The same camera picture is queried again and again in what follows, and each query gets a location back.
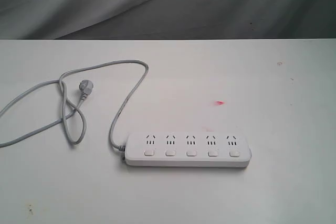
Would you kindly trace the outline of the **grey backdrop cloth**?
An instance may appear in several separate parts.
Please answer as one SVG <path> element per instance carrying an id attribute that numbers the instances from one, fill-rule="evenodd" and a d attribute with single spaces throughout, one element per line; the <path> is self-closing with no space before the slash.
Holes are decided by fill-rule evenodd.
<path id="1" fill-rule="evenodd" d="M 1 39 L 334 37 L 335 0 L 1 0 Z"/>

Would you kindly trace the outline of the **white five-socket power strip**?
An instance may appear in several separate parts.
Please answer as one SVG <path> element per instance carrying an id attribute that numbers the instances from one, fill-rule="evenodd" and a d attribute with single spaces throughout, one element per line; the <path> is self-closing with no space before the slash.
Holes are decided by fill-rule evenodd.
<path id="1" fill-rule="evenodd" d="M 245 168 L 252 153 L 236 133 L 135 132 L 124 156 L 130 166 Z"/>

